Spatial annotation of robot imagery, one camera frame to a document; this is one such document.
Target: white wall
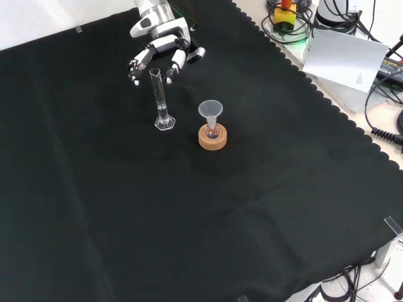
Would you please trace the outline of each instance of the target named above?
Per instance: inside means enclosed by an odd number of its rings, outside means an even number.
[[[132,0],[0,0],[0,50],[134,7]]]

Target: black cloth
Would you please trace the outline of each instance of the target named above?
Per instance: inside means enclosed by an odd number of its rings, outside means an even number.
[[[283,302],[393,237],[398,166],[230,1],[191,4],[207,54],[166,88],[171,131],[127,79],[136,9],[0,53],[1,301]]]

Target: white paper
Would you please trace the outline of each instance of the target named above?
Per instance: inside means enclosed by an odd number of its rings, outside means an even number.
[[[304,53],[304,72],[368,92],[388,46],[337,31],[314,29]]]

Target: robotic hand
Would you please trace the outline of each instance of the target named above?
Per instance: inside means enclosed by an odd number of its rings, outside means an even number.
[[[164,77],[171,84],[174,76],[183,68],[185,61],[192,64],[206,53],[197,47],[190,38],[184,18],[175,19],[167,0],[134,0],[139,9],[141,20],[130,30],[133,38],[150,34],[153,39],[128,65],[128,77],[138,86],[142,71],[156,56],[175,51],[172,67]]]

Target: hexagonal base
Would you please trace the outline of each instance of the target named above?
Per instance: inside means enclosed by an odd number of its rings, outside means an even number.
[[[159,117],[157,118],[156,122],[154,123],[154,126],[160,129],[160,131],[165,131],[174,128],[176,120],[169,115],[168,122],[161,122]]]

